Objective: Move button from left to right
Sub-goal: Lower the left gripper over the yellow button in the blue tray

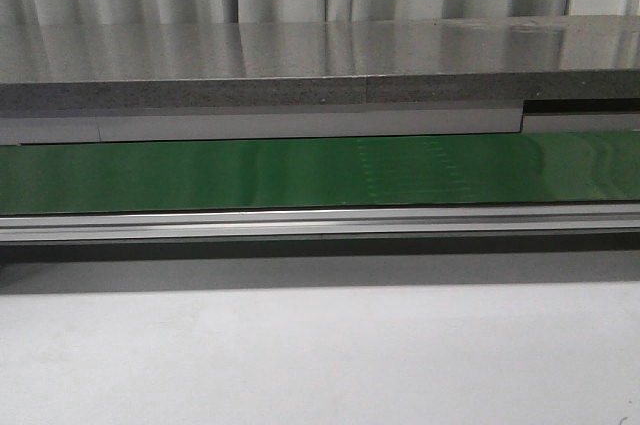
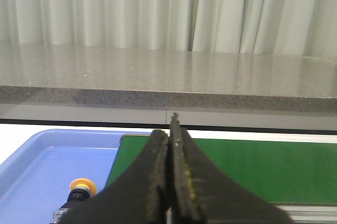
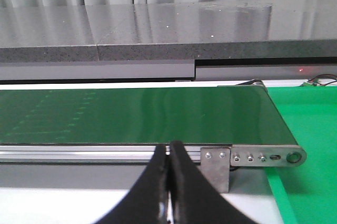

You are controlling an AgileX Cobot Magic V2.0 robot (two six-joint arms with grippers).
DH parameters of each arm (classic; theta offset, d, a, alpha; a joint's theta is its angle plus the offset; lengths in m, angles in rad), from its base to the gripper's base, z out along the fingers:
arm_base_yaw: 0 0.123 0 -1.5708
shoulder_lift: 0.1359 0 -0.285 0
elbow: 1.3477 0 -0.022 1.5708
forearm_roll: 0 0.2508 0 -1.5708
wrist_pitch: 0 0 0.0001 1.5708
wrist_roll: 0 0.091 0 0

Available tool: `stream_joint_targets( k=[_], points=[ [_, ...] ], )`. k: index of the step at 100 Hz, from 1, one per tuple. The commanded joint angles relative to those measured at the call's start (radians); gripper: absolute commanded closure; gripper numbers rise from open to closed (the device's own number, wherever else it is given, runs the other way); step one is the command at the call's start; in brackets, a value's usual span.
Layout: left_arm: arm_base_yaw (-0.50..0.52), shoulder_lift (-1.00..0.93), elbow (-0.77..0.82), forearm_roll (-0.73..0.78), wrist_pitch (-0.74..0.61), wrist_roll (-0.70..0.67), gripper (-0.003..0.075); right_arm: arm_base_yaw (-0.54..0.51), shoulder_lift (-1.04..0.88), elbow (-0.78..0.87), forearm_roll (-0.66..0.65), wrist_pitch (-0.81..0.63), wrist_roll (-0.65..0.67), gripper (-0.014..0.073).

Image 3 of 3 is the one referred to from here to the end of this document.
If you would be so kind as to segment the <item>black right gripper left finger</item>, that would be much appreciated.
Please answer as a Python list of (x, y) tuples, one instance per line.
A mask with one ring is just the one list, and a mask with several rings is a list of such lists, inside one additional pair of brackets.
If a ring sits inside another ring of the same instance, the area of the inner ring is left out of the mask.
[(167, 223), (166, 147), (156, 146), (127, 195), (97, 223)]

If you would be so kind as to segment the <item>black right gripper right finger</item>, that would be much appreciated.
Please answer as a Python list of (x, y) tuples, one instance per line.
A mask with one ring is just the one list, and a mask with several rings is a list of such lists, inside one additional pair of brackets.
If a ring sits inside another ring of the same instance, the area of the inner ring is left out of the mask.
[(170, 143), (170, 183), (175, 223), (255, 223), (217, 192), (180, 141)]

